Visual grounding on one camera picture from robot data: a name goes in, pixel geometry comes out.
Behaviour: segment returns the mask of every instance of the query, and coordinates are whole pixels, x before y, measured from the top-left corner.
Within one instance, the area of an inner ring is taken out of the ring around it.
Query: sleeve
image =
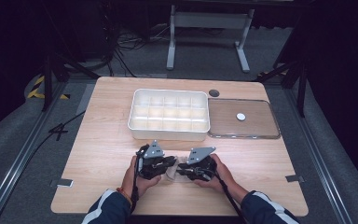
[[[130,216],[130,203],[119,192],[107,190],[89,209],[82,224],[117,223],[124,224]]]
[[[241,209],[250,223],[299,223],[292,213],[262,192],[249,192],[241,202]]]

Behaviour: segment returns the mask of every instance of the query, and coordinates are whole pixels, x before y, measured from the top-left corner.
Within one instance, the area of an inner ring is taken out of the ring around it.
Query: hazard tape
[[[40,75],[39,78],[34,83],[34,86],[32,87],[30,93],[28,93],[28,98],[41,98],[41,99],[45,98],[44,93],[37,92],[37,90],[39,89],[40,85],[44,80],[45,80],[45,76]],[[71,98],[71,94],[63,94],[60,97],[60,99],[62,100],[69,100],[70,98]]]

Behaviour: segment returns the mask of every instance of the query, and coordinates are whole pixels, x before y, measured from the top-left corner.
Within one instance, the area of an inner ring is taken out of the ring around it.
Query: plastic storage box
[[[136,139],[203,141],[210,129],[202,91],[137,90],[128,123]]]

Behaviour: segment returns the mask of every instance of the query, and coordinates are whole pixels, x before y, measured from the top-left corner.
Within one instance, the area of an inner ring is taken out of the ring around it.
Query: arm
[[[251,191],[239,185],[231,172],[216,154],[211,157],[216,162],[216,172],[226,183],[232,198],[241,205],[242,214],[250,223],[298,223],[296,217],[277,203],[272,202],[265,194]],[[203,188],[215,189],[223,193],[219,180],[214,177],[211,181],[194,180]]]
[[[107,190],[103,196],[89,209],[85,216],[83,224],[87,223],[125,223],[131,215],[131,194],[132,182],[134,177],[134,166],[136,157],[132,157],[131,165],[124,175],[120,191]],[[149,189],[157,185],[161,176],[158,175],[151,180],[141,177],[136,179],[139,198],[141,198]]]

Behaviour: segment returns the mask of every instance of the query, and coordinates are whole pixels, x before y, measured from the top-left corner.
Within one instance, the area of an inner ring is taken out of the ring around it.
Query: person's right hand
[[[228,170],[226,165],[220,161],[220,158],[216,154],[211,154],[211,157],[216,162],[216,172],[219,174],[220,178],[226,183],[228,187],[228,192],[231,194],[234,200],[237,201],[237,203],[241,203],[242,199],[245,197],[248,191],[241,187],[234,180],[234,177],[232,176],[231,172]],[[210,181],[202,181],[196,179],[193,182],[202,188],[210,188],[218,192],[224,193],[223,187],[216,176],[214,176]]]

